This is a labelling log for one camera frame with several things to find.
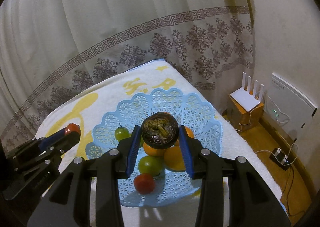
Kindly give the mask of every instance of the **power adapter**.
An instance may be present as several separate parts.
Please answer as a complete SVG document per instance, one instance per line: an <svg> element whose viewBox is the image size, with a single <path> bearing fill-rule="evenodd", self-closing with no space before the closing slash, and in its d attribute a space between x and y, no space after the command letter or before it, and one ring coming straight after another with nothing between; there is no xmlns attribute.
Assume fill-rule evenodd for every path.
<svg viewBox="0 0 320 227"><path fill-rule="evenodd" d="M284 171L290 168L290 162L288 161L288 156L282 152L280 148L275 148L273 150L273 155L270 155L270 159L281 167Z"/></svg>

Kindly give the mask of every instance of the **electrical cable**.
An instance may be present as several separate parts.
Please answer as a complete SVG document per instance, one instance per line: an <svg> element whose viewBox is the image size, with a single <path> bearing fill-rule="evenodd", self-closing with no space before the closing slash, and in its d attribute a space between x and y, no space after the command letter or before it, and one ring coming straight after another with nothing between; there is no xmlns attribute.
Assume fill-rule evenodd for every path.
<svg viewBox="0 0 320 227"><path fill-rule="evenodd" d="M297 145L296 143L293 143L293 144L291 145L291 147L292 147L294 144L297 146L297 154L296 154L296 157L294 158L294 160L293 160L291 163L283 164L284 166L289 166L289 165L293 164L293 163L295 162L295 160L298 158L298 145ZM256 151L255 153L257 154L257 153L262 152L262 151L267 151L267 152L271 153L272 155L274 155L274 153L273 153L272 151L270 151L270 150L259 150L259 151ZM276 157L276 155L274 155L274 157L275 157L276 160L281 164L281 162L278 160L278 158Z"/></svg>
<svg viewBox="0 0 320 227"><path fill-rule="evenodd" d="M250 126L251 125L251 113L253 112L254 108L251 110L251 112L249 113L249 124L241 124L239 123L240 127L241 127L241 130L237 130L237 131L240 131L242 132L242 126Z"/></svg>
<svg viewBox="0 0 320 227"><path fill-rule="evenodd" d="M305 210L301 210L300 212L298 212L298 213L296 213L296 214L293 214L293 215L290 213L288 198L289 198L289 193L290 193L291 188L292 188L292 186L293 186L293 180L294 180L294 168L293 168L292 166L290 166L290 171L289 171L289 174L288 174L288 178L287 178L287 181L286 181L286 183L285 183L284 190L283 190L283 193L284 193L285 190L286 190L286 188L287 188L287 184L288 184L288 182L289 182L289 178L290 178L291 171L292 171L292 173L293 173L293 176L292 176L292 182L291 182L289 191L288 191L288 193L287 193L286 203L287 203L287 208L288 208L288 215L289 215L290 217L294 217L294 216L297 216L298 214L306 213L306 211L305 211Z"/></svg>
<svg viewBox="0 0 320 227"><path fill-rule="evenodd" d="M285 116L288 117L287 121L279 122L279 121L278 121L278 117L276 116L276 121L279 122L279 123L287 123L287 122L289 122L289 121L290 121L289 115L287 115L287 114L285 114L284 112L282 112L282 111L280 110L280 108L276 105L276 103L271 99L270 96L268 96L268 98L269 98L270 101L277 107L277 109L278 109L279 112L281 112L282 114L284 114Z"/></svg>

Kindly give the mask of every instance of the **white towel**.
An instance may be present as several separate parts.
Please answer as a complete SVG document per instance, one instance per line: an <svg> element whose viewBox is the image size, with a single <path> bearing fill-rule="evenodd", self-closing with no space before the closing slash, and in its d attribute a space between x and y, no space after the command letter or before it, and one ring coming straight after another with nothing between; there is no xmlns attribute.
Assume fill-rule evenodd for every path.
<svg viewBox="0 0 320 227"><path fill-rule="evenodd" d="M80 143L69 150L59 166L62 172L76 156L87 159L85 146L92 142L91 131L93 127L101 123L102 116L106 112L115 111L117 104L138 93L149 94L155 88L179 88L183 93L196 93L203 100L204 97L182 77L172 66L162 60L152 61L138 68L107 79L77 95L65 104L58 107L44 120L39 127L36 137L49 136L59 129L73 122L81 127ZM281 198L281 189L276 184L265 165L247 142L234 130L234 128L220 115L216 118L222 122L222 157L234 159L244 156L254 166L278 200ZM95 182L92 185L92 194L95 194ZM224 226L229 225L229 194L225 188L225 212ZM90 209L91 225L95 226L94 201L92 195ZM199 198L190 196L181 199L175 204L159 208L129 208L121 207L125 226L194 226L197 214Z"/></svg>

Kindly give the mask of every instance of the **metal screw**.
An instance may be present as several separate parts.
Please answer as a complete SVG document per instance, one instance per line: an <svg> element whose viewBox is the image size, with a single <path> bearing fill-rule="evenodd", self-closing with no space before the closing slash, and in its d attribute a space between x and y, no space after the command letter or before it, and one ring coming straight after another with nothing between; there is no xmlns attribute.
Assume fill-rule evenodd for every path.
<svg viewBox="0 0 320 227"><path fill-rule="evenodd" d="M112 149L112 150L109 151L109 154L110 154L111 156L118 155L118 153L119 153L119 151L118 151L117 149Z"/></svg>
<svg viewBox="0 0 320 227"><path fill-rule="evenodd" d="M76 157L76 158L73 160L73 162L76 163L76 164L79 164L79 163L82 162L82 160L83 160L83 158L81 158L81 157Z"/></svg>
<svg viewBox="0 0 320 227"><path fill-rule="evenodd" d="M239 157L237 158L237 160L238 160L240 163L245 163L245 162L247 161L247 159L246 159L245 157L243 157L243 156L239 156Z"/></svg>
<svg viewBox="0 0 320 227"><path fill-rule="evenodd" d="M208 149L202 149L202 150L201 150L201 154L202 154L202 155L209 155L209 154L210 154L210 150L208 150Z"/></svg>

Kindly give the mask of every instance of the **black cable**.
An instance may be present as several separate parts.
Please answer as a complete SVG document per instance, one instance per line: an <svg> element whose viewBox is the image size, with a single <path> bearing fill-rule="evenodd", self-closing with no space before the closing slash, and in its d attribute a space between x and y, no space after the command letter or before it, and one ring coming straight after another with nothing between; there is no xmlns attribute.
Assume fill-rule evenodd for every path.
<svg viewBox="0 0 320 227"><path fill-rule="evenodd" d="M298 213L296 213L296 214L294 214L294 215L290 214L288 198L289 198L289 193L290 193L291 188L292 188L292 186L293 186L293 180L294 180L294 169L293 169L292 165L290 165L289 175L288 175L288 178L287 178L287 181L286 181L286 183L285 183L284 190L283 190L283 193L284 193L284 192L285 192L285 189L287 188L287 184L288 184L288 181L289 181L289 178L290 178L291 171L292 171L292 173L293 173L293 176L292 176L292 182L291 182L289 191L288 191L288 193L287 193L286 202L287 202L287 208L288 208L288 215L289 215L290 217L293 217L293 216L296 216L296 215L298 215L298 214L305 213L306 211L305 211L305 210L302 210L302 211L300 211L300 212L298 212Z"/></svg>

